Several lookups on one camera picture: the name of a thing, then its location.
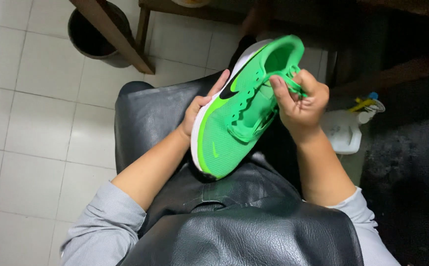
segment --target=shoe tongue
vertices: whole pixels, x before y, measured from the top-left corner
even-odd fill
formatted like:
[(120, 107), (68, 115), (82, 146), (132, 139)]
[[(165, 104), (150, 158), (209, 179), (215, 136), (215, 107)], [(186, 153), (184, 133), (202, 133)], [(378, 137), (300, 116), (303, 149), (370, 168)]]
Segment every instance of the shoe tongue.
[(253, 127), (261, 117), (266, 117), (272, 111), (272, 97), (274, 91), (270, 84), (263, 84), (250, 101), (249, 107), (242, 112), (242, 123), (246, 127)]

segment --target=wooden table leg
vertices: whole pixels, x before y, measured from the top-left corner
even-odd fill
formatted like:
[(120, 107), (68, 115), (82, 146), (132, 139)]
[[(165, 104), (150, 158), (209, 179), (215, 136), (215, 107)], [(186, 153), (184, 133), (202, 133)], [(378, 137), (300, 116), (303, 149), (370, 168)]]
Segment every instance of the wooden table leg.
[(144, 52), (145, 49), (145, 40), (147, 39), (147, 29), (149, 28), (150, 16), (151, 10), (145, 6), (141, 6), (139, 26), (137, 27), (137, 34), (135, 35), (135, 45), (140, 52)]
[(146, 56), (131, 46), (97, 0), (70, 0), (70, 2), (137, 70), (145, 74), (155, 74), (155, 69)]

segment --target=forearm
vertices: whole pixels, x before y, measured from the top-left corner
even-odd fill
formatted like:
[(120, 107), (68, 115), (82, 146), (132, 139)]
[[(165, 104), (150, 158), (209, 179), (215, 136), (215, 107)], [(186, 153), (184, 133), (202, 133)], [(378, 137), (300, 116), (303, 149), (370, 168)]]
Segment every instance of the forearm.
[(119, 173), (111, 183), (146, 211), (180, 164), (189, 146), (189, 137), (177, 128)]
[(297, 155), (306, 201), (331, 206), (342, 202), (356, 191), (321, 129), (308, 141), (297, 143)]

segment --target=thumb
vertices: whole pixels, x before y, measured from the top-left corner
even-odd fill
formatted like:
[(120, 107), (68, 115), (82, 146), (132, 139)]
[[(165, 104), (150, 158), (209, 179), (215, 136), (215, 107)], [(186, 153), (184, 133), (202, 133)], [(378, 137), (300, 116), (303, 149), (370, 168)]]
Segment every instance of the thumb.
[(292, 109), (295, 103), (290, 96), (290, 93), (288, 92), (287, 84), (285, 84), (285, 81), (277, 75), (271, 76), (269, 78), (269, 81), (272, 86), (272, 89), (274, 90), (274, 95), (277, 98), (277, 103), (279, 107), (284, 110)]

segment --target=white tile floor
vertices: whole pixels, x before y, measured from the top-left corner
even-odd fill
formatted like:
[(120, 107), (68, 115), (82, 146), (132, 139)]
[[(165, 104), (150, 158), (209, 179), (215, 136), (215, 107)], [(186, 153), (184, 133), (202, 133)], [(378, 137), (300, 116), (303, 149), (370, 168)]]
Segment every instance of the white tile floor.
[[(113, 0), (133, 30), (136, 0)], [(155, 87), (224, 69), (237, 27), (152, 13), (156, 75), (116, 69), (71, 45), (63, 0), (0, 0), (0, 266), (56, 266), (58, 247), (98, 187), (116, 175), (114, 103), (130, 81)], [(324, 80), (326, 52), (301, 66)]]

